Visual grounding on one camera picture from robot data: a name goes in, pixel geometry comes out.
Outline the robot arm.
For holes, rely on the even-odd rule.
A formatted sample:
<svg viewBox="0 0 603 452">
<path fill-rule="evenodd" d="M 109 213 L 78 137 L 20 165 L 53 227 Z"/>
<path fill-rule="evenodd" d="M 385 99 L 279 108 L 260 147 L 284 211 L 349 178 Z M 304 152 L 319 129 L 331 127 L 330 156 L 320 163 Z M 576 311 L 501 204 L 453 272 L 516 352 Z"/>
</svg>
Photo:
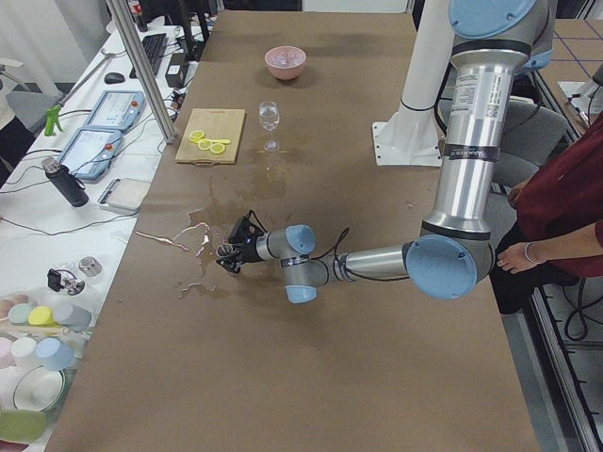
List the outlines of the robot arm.
<svg viewBox="0 0 603 452">
<path fill-rule="evenodd" d="M 471 292 L 495 262 L 483 215 L 513 79 L 549 61 L 556 7 L 553 1 L 425 3 L 399 109 L 373 126 L 380 165 L 440 169 L 433 209 L 416 240 L 314 257 L 310 227 L 267 232 L 244 217 L 218 248 L 219 265 L 236 274 L 247 263 L 278 261 L 293 303 L 315 299 L 332 281 L 407 279 L 435 299 Z"/>
</svg>

